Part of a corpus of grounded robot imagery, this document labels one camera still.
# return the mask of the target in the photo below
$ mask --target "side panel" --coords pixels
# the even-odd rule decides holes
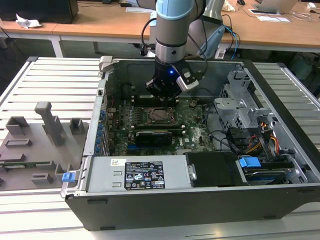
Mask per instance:
[[[286,187],[135,196],[72,197],[65,201],[89,231],[280,219],[319,200],[320,187]]]

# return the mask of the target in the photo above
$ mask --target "computer case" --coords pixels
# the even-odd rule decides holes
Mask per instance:
[[[78,14],[77,0],[1,0],[0,18],[14,21],[16,14],[24,19],[71,24]]]

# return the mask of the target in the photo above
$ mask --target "green circuit board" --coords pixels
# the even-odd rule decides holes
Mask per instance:
[[[176,107],[167,108],[174,122],[185,125],[183,135],[173,135],[171,146],[162,148],[138,148],[135,147],[135,138],[132,124],[148,125],[149,107],[136,107],[129,101],[123,101],[115,105],[114,114],[108,118],[110,133],[113,139],[113,156],[148,156],[148,155],[182,155],[185,152],[213,151],[214,145],[209,140],[209,133],[203,124],[205,107],[203,104],[195,104],[194,98],[181,98]]]

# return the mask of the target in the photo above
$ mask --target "metal slatted table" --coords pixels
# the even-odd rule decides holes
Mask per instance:
[[[47,58],[26,62],[0,97],[0,140],[7,134],[11,116],[41,123],[34,113],[38,101],[52,102],[52,113],[61,122],[71,117],[90,122],[97,92],[98,59]],[[278,94],[316,146],[320,147],[319,102],[286,68],[272,63],[256,67]],[[256,93],[265,104],[259,92]],[[146,229],[86,231],[60,197],[60,189],[0,192],[0,239],[86,240],[318,240],[320,203],[306,204],[279,220],[245,221]]]

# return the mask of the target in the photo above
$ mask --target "white sticker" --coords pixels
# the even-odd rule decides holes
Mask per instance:
[[[11,165],[11,166],[4,166],[5,169],[24,169],[25,166],[23,165]]]
[[[111,159],[111,167],[124,166],[127,162],[127,159]]]

